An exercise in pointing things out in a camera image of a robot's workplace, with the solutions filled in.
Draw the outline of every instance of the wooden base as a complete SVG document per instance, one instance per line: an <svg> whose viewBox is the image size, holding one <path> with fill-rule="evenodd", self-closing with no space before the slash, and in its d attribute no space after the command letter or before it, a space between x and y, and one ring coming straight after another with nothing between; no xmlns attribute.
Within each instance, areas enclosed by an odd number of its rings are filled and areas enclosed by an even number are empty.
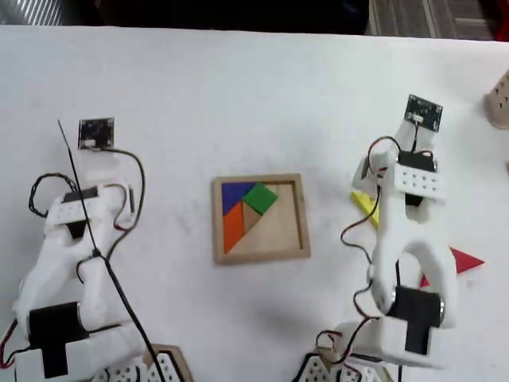
<svg viewBox="0 0 509 382"><path fill-rule="evenodd" d="M261 182L278 199L228 251L224 248L223 183ZM218 177L213 185L214 259L220 264L309 257L300 174Z"/></svg>

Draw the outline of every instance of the white tabletop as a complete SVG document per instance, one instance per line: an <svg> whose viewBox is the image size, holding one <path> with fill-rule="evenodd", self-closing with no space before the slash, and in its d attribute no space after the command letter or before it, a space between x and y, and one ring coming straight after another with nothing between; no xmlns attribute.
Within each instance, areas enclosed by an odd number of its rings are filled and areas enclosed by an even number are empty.
<svg viewBox="0 0 509 382"><path fill-rule="evenodd" d="M75 142L79 119L113 116L115 145L146 167L146 209L113 263L150 339L179 345L196 381L290 380L319 330L359 319L351 298L366 263L339 239L360 216L350 180L414 93L444 107L450 243L487 264L459 277L451 369L408 369L404 380L506 379L509 132L488 124L481 101L509 45L4 26L0 57L1 328L43 239L30 187L71 173L56 119ZM137 180L132 163L122 171ZM288 172L302 174L311 258L214 265L211 180ZM63 191L47 181L37 203ZM352 237L375 242L369 225Z"/></svg>

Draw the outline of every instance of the green tangram piece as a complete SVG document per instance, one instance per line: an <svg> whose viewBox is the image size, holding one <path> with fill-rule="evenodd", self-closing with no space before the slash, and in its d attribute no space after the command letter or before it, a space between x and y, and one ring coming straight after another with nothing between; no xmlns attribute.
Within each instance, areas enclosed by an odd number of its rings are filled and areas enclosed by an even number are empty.
<svg viewBox="0 0 509 382"><path fill-rule="evenodd" d="M257 183L242 199L253 210L263 215L276 199L278 199L278 195L270 191L263 183Z"/></svg>

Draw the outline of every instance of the yellow tangram piece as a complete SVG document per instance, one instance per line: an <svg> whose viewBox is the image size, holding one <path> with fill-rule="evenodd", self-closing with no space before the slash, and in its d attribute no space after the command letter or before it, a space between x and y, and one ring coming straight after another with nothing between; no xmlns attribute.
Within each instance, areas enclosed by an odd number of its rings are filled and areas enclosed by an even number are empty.
<svg viewBox="0 0 509 382"><path fill-rule="evenodd" d="M352 191L352 199L353 201L363 210L363 212L368 215L375 207L375 201L371 199L369 195L366 193L361 193L360 191ZM379 208L376 207L375 213L371 215L369 218L375 228L379 226Z"/></svg>

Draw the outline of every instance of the red tangram piece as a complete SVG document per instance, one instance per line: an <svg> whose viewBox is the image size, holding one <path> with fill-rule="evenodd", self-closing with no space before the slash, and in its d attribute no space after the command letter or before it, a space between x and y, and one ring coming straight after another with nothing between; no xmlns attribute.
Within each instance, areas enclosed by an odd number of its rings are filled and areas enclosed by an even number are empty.
<svg viewBox="0 0 509 382"><path fill-rule="evenodd" d="M461 272L465 272L469 269L484 264L483 260L467 255L466 253L458 251L455 248L451 248L451 252L453 253L454 259L456 259L457 274L460 274ZM422 276L421 288L427 287L428 285L429 285L428 280L426 279L425 276Z"/></svg>

